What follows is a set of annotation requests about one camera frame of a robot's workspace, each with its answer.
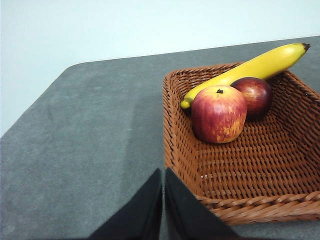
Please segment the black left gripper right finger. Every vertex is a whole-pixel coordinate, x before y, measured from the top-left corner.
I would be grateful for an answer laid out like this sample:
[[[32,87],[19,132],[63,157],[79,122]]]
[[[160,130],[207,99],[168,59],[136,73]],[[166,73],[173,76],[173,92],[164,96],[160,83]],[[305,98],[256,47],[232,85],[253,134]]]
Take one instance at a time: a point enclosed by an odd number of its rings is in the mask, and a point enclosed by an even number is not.
[[[239,240],[241,237],[202,205],[171,168],[165,170],[165,203],[183,240]]]

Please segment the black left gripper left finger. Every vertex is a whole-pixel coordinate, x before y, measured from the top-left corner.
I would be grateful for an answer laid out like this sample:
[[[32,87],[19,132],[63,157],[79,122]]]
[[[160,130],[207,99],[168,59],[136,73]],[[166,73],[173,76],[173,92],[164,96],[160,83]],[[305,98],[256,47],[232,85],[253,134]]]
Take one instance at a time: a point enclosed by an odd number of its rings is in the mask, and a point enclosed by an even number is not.
[[[90,240],[158,240],[162,209],[162,174],[157,168],[131,200],[88,238]]]

